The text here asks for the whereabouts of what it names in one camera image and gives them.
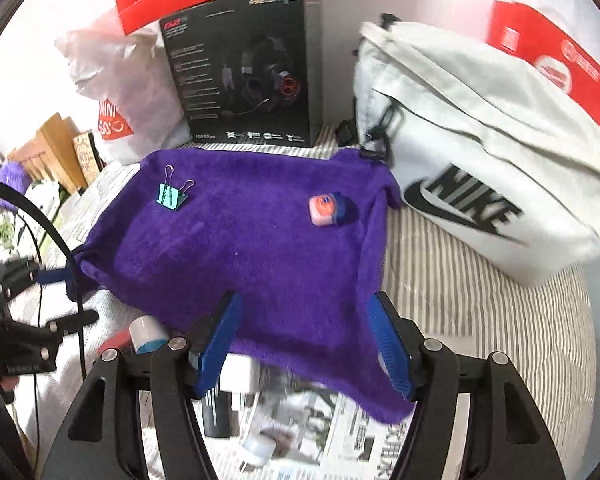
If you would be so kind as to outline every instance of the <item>screw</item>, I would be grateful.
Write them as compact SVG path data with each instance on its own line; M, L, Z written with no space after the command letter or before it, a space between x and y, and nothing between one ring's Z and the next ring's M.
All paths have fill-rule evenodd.
M424 348L432 352L439 352L442 350L442 343L437 339L425 339Z
M509 362L509 358L502 352L494 352L491 359L493 359L493 362L497 365L505 365Z
M102 353L102 360L106 363L113 361L118 357L118 351L115 348L109 348Z
M183 337L174 337L169 341L169 348L171 350L182 350L187 345L187 340Z

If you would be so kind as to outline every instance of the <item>headphone box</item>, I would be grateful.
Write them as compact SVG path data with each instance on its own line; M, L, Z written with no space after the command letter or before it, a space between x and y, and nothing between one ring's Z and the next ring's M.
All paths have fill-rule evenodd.
M214 0L160 20L194 140L313 146L321 17L320 0Z

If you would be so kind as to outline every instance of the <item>teal binder clip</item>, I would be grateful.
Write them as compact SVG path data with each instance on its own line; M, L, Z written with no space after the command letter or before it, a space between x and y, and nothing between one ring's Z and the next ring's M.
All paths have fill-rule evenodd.
M187 180L184 184L182 184L180 189L176 189L171 185L172 177L173 166L168 164L164 168L164 184L160 184L160 189L158 190L158 200L156 200L156 202L162 206L165 206L167 209L176 211L189 197L189 195L186 194L187 189L195 186L196 183L193 180Z

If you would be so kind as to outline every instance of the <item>white plastic bag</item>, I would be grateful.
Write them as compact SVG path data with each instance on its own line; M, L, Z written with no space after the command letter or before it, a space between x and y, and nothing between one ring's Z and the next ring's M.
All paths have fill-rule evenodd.
M113 9L59 38L56 47L69 60L78 94L100 102L96 147L104 161L131 164L189 140L167 56L153 30L125 36Z
M600 254L600 127L529 63L421 23L365 23L360 143L385 117L404 201L523 285Z

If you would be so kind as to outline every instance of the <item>plastic bag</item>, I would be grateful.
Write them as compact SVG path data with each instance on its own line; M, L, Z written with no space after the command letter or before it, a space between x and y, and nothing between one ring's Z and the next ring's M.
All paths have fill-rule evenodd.
M113 9L56 40L56 48L69 60L78 94L100 102L95 137L104 161L131 164L189 140L156 32L145 27L125 36Z

